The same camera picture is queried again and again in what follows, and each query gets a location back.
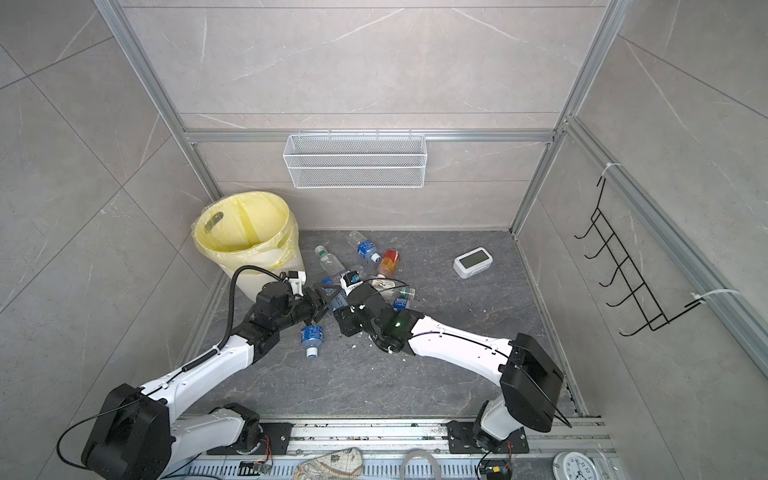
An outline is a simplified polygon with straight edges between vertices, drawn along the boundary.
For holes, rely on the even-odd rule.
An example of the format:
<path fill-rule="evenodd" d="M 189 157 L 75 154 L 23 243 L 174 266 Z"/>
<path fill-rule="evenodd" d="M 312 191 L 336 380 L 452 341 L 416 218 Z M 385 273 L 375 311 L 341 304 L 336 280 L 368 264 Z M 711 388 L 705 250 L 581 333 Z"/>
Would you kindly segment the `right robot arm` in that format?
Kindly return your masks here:
<path fill-rule="evenodd" d="M 564 374 L 532 336 L 492 338 L 415 310 L 397 310 L 368 283 L 344 291 L 347 306 L 335 314 L 343 335 L 364 332 L 385 353 L 442 360 L 500 388 L 496 399 L 483 404 L 467 434 L 472 447 L 497 452 L 525 429 L 548 433 L 556 419 L 570 424 L 557 406 Z"/>

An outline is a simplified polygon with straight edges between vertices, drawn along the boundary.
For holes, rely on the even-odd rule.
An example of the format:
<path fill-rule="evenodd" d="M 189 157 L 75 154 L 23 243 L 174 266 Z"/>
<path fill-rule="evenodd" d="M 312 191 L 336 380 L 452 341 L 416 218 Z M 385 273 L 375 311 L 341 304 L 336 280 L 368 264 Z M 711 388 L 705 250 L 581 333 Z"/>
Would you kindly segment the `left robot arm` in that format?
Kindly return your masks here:
<path fill-rule="evenodd" d="M 121 384 L 105 398 L 79 460 L 64 464 L 103 479 L 159 479 L 208 450 L 249 454 L 267 445 L 256 412 L 237 403 L 184 419 L 185 411 L 227 378 L 263 358 L 281 331 L 317 323 L 336 286 L 308 287 L 301 271 L 275 274 L 240 324 L 229 314 L 223 338 L 181 367 L 140 387 Z"/>

